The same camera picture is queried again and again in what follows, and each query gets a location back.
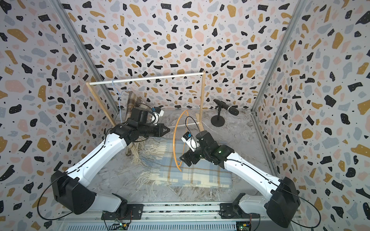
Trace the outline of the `blue plaid scarf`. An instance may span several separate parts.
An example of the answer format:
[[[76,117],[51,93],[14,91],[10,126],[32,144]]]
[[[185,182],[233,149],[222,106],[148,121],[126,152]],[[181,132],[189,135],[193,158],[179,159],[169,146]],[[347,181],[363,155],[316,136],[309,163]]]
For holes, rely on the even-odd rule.
[[[140,157],[144,167],[137,177],[138,189],[145,188],[148,196],[158,196],[159,188],[169,189],[186,201],[226,201],[234,193],[232,174],[202,159],[187,166],[178,163],[189,148],[181,140],[151,139],[142,146]]]

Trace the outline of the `orange plastic hanger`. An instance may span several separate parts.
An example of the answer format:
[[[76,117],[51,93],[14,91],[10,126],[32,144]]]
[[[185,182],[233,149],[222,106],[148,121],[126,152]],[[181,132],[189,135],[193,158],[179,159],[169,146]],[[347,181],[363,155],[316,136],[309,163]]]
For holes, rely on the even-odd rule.
[[[177,144],[180,141],[180,136],[178,134],[178,131],[179,131],[179,128],[180,128],[180,122],[182,120],[184,121],[184,123],[182,125],[185,127],[186,131],[189,131],[189,129],[188,129],[188,127],[190,125],[190,123],[188,122],[189,118],[192,118],[192,120],[193,120],[192,124],[196,125],[199,128],[199,122],[197,121],[197,119],[195,119],[194,117],[192,117],[190,115],[189,110],[185,110],[184,112],[182,112],[180,114],[180,116],[176,120],[176,123],[173,127],[174,131],[173,131],[173,136],[172,136],[172,155],[173,155],[175,166],[176,166],[176,168],[179,172],[182,172],[181,167],[182,167],[183,162],[177,156],[177,151],[176,151],[177,146],[178,146]]]

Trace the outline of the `brown plaid scarf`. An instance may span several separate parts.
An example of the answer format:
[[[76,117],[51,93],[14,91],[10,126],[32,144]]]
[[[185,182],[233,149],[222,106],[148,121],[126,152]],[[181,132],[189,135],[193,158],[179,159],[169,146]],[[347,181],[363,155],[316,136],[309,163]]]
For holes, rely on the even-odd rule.
[[[133,91],[130,91],[128,95],[125,120],[127,120],[131,116],[132,109],[138,107],[140,103],[141,100],[136,96],[136,94]],[[128,151],[126,152],[126,155],[131,159],[132,164],[138,165],[142,163],[139,156],[139,152],[143,149],[143,147],[144,146],[140,142],[133,142],[128,145],[127,147]]]

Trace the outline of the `light blue wire hanger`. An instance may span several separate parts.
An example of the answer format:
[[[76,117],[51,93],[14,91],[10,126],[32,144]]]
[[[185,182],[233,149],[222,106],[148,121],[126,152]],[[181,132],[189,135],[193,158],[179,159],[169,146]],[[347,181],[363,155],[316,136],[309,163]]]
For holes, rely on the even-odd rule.
[[[127,101],[128,101],[128,91],[127,87],[123,87],[122,84],[117,84],[112,81],[112,87],[115,92],[115,99],[118,102],[119,109],[119,120],[121,123],[126,121],[127,116]]]

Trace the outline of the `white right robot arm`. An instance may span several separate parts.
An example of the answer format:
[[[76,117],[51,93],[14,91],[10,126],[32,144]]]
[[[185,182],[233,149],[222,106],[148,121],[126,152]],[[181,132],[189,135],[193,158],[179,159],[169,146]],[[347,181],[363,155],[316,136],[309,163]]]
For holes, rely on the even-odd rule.
[[[240,194],[234,200],[233,210],[244,214],[265,213],[282,228],[288,228],[301,202],[294,182],[285,177],[272,176],[243,159],[234,149],[218,144],[207,131],[196,136],[186,132],[182,141],[189,146],[180,160],[187,166],[197,164],[201,159],[238,175],[253,186],[264,197],[260,201],[249,201]]]

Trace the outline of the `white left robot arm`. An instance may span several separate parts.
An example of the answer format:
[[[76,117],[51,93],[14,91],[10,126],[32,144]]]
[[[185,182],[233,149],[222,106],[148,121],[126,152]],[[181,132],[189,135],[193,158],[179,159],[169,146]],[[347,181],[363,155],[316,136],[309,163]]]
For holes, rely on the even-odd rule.
[[[159,107],[133,108],[130,117],[110,129],[104,140],[83,160],[65,172],[56,171],[51,176],[55,201],[79,215],[86,211],[104,211],[113,218],[130,215],[127,200],[112,194],[104,195],[88,189],[96,174],[119,152],[140,137],[162,137],[170,129],[159,119],[164,111]]]

